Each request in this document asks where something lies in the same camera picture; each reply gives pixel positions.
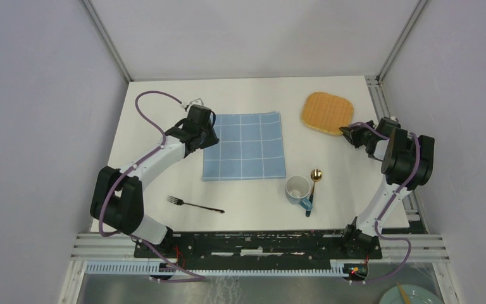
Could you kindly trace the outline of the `woven bamboo placemat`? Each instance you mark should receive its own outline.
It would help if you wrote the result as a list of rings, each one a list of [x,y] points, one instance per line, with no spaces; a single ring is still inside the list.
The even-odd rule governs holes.
[[[347,127],[354,115],[352,103],[327,92],[313,92],[305,100],[300,119],[310,129],[341,136],[341,127]]]

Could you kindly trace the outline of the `blue checked cloth napkin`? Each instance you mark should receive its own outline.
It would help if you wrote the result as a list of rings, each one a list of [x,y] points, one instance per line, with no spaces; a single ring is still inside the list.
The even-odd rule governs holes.
[[[286,178],[279,112],[217,115],[214,130],[220,141],[204,150],[204,182]]]

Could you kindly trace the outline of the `white blue mug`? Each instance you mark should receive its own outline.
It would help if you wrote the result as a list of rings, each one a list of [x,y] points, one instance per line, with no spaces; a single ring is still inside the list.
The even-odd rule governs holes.
[[[288,202],[292,205],[299,205],[306,211],[313,209],[313,204],[309,200],[311,184],[301,175],[289,177],[285,183],[285,195]]]

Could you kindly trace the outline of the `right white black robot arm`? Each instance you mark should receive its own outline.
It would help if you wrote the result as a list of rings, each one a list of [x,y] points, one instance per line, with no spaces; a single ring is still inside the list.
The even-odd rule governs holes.
[[[382,181],[368,206],[343,231],[340,250],[357,258],[377,245],[383,224],[391,211],[417,187],[424,186],[433,172],[435,139],[409,133],[395,118],[356,122],[340,127],[355,148],[365,147],[368,157],[380,161]]]

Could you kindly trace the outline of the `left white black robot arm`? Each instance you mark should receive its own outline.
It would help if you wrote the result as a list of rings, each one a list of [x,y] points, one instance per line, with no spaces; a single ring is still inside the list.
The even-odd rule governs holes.
[[[174,248],[172,229],[144,211],[144,190],[170,166],[198,149],[219,143],[214,130],[215,113],[205,106],[192,105],[187,116],[162,133],[150,152],[121,168],[106,166],[97,176],[90,215],[99,225],[149,242],[156,256],[169,256]]]

